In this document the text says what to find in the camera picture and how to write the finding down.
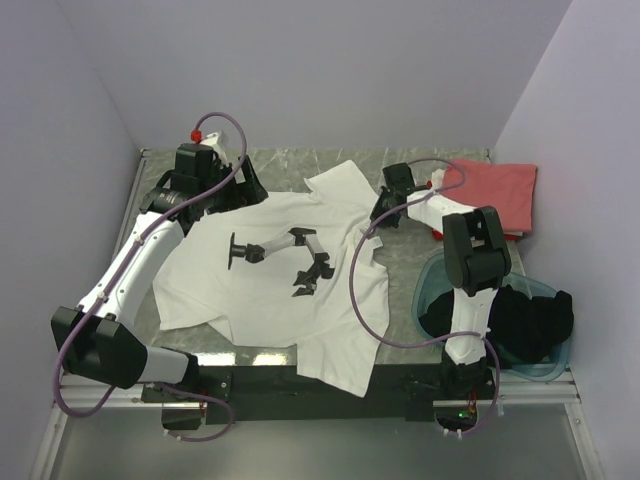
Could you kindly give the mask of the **white printed t-shirt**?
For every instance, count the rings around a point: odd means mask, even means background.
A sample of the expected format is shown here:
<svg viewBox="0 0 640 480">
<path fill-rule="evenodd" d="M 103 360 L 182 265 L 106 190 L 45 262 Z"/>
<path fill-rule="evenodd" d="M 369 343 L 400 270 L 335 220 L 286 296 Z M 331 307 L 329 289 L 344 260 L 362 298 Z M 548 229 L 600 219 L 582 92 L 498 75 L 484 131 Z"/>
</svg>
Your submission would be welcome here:
<svg viewBox="0 0 640 480">
<path fill-rule="evenodd" d="M 362 237 L 377 196 L 349 160 L 306 184 L 198 221 L 154 279 L 160 326 L 209 325 L 237 346 L 295 346 L 299 375 L 360 397 L 390 321 L 388 273 L 374 258 L 381 240 Z M 294 227 L 316 232 L 334 271 L 311 295 L 295 283 L 312 264 L 304 247 L 257 264 L 228 257 L 231 242 L 263 244 Z"/>
</svg>

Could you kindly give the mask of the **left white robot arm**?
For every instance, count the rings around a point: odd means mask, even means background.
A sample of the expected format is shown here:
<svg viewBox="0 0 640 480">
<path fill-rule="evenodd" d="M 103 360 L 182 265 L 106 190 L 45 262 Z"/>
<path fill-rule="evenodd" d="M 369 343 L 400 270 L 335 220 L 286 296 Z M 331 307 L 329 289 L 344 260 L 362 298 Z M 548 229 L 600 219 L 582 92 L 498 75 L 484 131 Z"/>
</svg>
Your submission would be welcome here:
<svg viewBox="0 0 640 480">
<path fill-rule="evenodd" d="M 173 169 L 144 196 L 130 236 L 98 284 L 77 306 L 54 313 L 62 369 L 122 389 L 161 382 L 176 401 L 193 399 L 200 388 L 196 356 L 144 344 L 133 332 L 138 310 L 165 260 L 199 220 L 266 197 L 248 156 L 232 165 L 215 147 L 180 145 Z"/>
</svg>

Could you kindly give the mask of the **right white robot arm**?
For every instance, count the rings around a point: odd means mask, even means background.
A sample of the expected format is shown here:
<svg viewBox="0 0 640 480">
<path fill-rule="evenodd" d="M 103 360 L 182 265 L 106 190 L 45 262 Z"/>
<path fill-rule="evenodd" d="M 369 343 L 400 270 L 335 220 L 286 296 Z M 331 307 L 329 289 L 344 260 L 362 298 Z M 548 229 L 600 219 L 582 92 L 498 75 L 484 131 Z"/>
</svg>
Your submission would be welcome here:
<svg viewBox="0 0 640 480">
<path fill-rule="evenodd" d="M 444 395 L 460 399 L 485 377 L 490 311 L 511 271 L 499 214 L 491 206 L 456 202 L 443 194 L 443 186 L 419 186 L 407 163 L 384 168 L 383 178 L 384 186 L 370 215 L 375 225 L 396 228 L 407 217 L 443 234 L 453 308 L 438 378 Z"/>
</svg>

